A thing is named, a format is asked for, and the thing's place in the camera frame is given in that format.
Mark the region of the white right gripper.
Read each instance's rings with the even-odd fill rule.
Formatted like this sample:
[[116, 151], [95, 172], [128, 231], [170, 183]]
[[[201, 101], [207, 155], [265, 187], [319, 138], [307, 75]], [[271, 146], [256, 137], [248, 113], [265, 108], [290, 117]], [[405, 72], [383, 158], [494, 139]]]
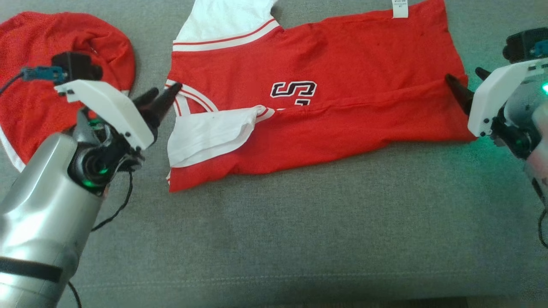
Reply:
[[542, 136], [548, 136], [548, 58], [507, 65], [493, 72], [477, 67], [474, 72], [482, 81], [475, 93], [456, 76], [445, 76], [452, 95], [469, 116], [468, 130], [474, 136], [492, 135], [491, 125], [500, 110], [503, 123], [524, 128], [532, 121]]

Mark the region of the red mesh garment, white trim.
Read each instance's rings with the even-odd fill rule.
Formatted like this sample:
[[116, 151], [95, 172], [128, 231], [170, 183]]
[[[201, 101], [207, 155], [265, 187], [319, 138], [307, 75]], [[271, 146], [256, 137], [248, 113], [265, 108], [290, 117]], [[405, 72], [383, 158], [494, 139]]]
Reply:
[[[117, 27], [82, 12], [20, 12], [0, 24], [0, 88], [24, 67], [49, 66], [54, 55], [89, 55], [102, 80], [128, 95], [136, 61], [130, 39]], [[0, 143], [22, 171], [51, 134], [76, 123], [80, 103], [67, 103], [52, 82], [16, 80], [0, 94]]]

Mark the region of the red and white jersey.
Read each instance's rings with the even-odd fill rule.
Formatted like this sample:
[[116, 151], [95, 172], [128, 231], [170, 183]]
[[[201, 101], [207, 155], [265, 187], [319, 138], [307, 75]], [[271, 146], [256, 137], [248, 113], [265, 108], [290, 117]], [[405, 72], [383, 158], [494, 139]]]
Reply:
[[171, 193], [392, 142], [471, 142], [446, 75], [467, 82], [446, 2], [285, 29], [277, 0], [195, 0], [173, 41], [180, 83], [167, 144]]

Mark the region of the grey ottoman cushion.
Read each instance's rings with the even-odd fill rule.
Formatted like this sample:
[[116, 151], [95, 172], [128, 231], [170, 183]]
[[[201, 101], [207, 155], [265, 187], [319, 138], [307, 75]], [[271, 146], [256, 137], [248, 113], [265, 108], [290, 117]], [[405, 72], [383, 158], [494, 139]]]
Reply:
[[88, 240], [84, 308], [248, 307], [454, 296], [548, 306], [542, 211], [490, 139], [398, 142], [168, 193], [170, 112], [127, 208]]

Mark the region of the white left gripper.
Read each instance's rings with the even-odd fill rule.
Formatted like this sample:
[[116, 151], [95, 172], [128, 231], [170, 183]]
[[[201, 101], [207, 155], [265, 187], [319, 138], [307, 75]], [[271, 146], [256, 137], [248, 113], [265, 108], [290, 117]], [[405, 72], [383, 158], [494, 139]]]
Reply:
[[[131, 101], [102, 81], [74, 80], [55, 86], [57, 93], [66, 94], [69, 103], [80, 101], [105, 120], [135, 150], [145, 150], [153, 144], [151, 129], [158, 129], [181, 89], [181, 83], [174, 83], [162, 92], [154, 87]], [[145, 107], [147, 124], [138, 111]]]

